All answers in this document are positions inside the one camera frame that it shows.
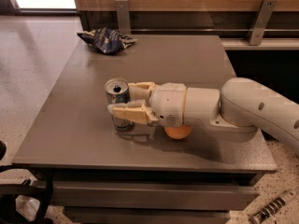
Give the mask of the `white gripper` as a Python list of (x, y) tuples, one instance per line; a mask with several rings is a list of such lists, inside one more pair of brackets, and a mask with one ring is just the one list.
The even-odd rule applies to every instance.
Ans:
[(183, 124), (183, 108), (187, 87), (181, 83), (154, 82), (129, 84), (131, 102), (110, 104), (109, 113), (118, 119), (148, 125), (157, 122), (164, 127), (179, 127)]

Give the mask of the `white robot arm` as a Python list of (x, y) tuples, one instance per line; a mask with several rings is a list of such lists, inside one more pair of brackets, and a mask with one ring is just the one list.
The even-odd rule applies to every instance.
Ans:
[(115, 120), (160, 125), (167, 132), (199, 127), (222, 136), (260, 129), (299, 153), (299, 104), (251, 79), (231, 78), (217, 90), (112, 78), (105, 92)]

